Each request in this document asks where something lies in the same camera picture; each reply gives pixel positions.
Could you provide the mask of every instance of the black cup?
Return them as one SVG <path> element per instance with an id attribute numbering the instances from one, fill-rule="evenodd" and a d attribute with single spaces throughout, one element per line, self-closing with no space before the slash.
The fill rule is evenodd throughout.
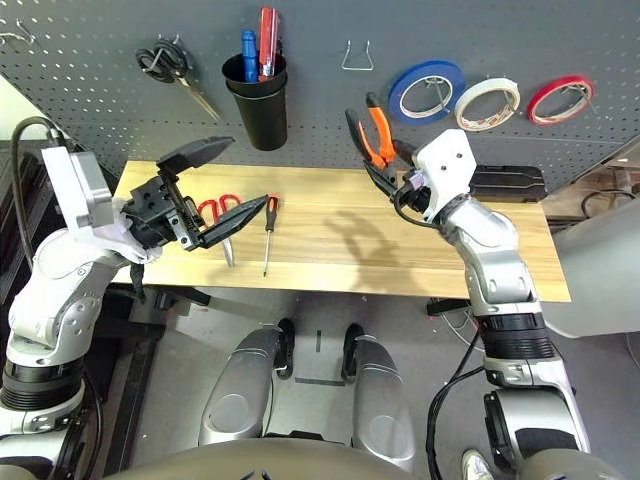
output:
<path id="1" fill-rule="evenodd" d="M 258 150 L 276 150 L 287 141 L 285 90 L 287 62 L 277 55 L 275 75 L 264 82 L 244 81 L 242 54 L 222 66 L 227 88 L 233 94 L 251 144 Z"/>

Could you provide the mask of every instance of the red screwdriver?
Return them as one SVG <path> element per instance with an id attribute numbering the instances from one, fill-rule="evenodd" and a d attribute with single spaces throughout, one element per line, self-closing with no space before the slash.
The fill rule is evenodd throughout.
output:
<path id="1" fill-rule="evenodd" d="M 264 249 L 264 272 L 263 277 L 267 276 L 267 265 L 269 265 L 269 246 L 271 245 L 271 232 L 276 228 L 276 217 L 278 216 L 278 197 L 269 195 L 267 201 L 267 225 L 264 229 L 267 231 L 267 244 Z"/>

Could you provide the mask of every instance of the red tape roll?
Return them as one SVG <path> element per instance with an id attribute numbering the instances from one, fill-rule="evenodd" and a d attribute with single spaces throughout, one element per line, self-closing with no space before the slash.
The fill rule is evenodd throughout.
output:
<path id="1" fill-rule="evenodd" d="M 572 105 L 567 110 L 558 113 L 557 115 L 541 117 L 536 114 L 538 106 L 540 106 L 540 104 L 549 97 L 549 95 L 567 87 L 573 87 L 581 90 L 582 98 L 576 102 L 575 105 Z M 531 102 L 529 102 L 529 106 L 527 107 L 527 115 L 529 116 L 529 120 L 536 125 L 553 125 L 565 122 L 587 108 L 595 94 L 596 87 L 587 77 L 583 75 L 569 75 L 568 77 L 562 77 L 546 85 L 533 96 Z"/>

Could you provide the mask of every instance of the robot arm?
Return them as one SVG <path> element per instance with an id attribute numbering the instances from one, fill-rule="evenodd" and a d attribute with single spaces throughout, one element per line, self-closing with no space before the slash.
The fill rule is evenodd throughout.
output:
<path id="1" fill-rule="evenodd" d="M 551 448 L 589 452 L 589 440 L 567 377 L 542 318 L 533 280 L 518 252 L 518 232 L 504 215 L 469 195 L 476 162 L 462 130 L 447 130 L 413 149 L 394 142 L 413 168 L 389 193 L 396 210 L 419 212 L 465 263 L 473 314 L 485 345 L 487 379 L 499 387 L 485 396 L 494 460 L 519 470 Z"/>
<path id="2" fill-rule="evenodd" d="M 177 240 L 186 250 L 209 248 L 242 229 L 266 204 L 267 196 L 245 202 L 201 231 L 204 221 L 193 200 L 180 194 L 177 174 L 215 158 L 232 142 L 229 137 L 200 140 L 163 157 L 158 175 L 134 189 L 124 204 L 112 199 L 92 153 L 43 150 L 68 228 L 39 246 L 31 278 L 9 311 L 0 468 L 20 450 L 27 459 L 39 459 L 31 465 L 39 478 L 74 478 L 81 462 L 61 462 L 63 457 L 77 460 L 69 445 L 81 451 L 83 357 L 115 274 L 137 266 L 132 272 L 141 283 L 141 266 L 158 258 L 164 244 Z"/>

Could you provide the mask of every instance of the wooden table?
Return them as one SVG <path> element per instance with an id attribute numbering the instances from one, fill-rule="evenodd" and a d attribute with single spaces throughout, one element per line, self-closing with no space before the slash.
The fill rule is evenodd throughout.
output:
<path id="1" fill-rule="evenodd" d="M 129 191 L 156 170 L 153 162 L 128 162 L 116 196 L 130 198 Z M 146 266 L 145 283 L 468 297 L 464 265 L 453 247 L 437 232 L 398 218 L 364 171 L 205 165 L 179 176 L 180 191 L 196 205 L 224 193 L 243 200 L 267 191 L 280 196 L 269 273 L 262 276 L 261 213 L 233 236 L 234 268 L 227 266 L 221 245 L 186 252 L 172 243 Z M 518 227 L 522 256 L 541 298 L 570 301 L 540 205 L 489 206 Z M 128 282 L 128 270 L 115 281 Z"/>

